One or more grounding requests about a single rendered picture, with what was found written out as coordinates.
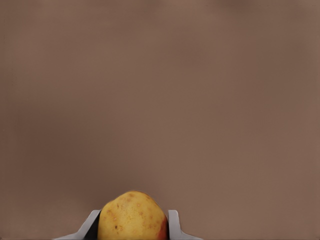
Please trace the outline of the yellow potato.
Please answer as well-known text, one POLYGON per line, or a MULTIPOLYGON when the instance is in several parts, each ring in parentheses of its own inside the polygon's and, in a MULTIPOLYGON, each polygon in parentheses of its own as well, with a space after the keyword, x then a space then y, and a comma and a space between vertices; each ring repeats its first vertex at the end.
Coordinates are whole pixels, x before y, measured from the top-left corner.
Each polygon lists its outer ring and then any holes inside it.
POLYGON ((101 210, 97 240, 168 240, 167 216, 148 194, 128 191, 101 210))

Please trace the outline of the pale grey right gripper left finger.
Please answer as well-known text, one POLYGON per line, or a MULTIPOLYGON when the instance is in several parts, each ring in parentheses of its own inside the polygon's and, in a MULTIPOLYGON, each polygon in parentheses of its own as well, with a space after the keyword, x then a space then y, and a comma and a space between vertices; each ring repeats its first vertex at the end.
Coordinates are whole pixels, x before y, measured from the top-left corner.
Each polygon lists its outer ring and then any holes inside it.
POLYGON ((101 210, 93 210, 75 233, 52 240, 98 240, 98 225, 101 210))

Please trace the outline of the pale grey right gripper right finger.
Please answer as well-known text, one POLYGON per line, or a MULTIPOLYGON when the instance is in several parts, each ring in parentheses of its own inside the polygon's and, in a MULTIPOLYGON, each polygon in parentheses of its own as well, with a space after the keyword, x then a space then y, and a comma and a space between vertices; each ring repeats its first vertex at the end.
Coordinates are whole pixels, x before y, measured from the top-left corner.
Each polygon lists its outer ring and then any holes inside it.
POLYGON ((202 238, 187 234, 182 231, 179 213, 177 210, 168 210, 169 240, 203 240, 202 238))

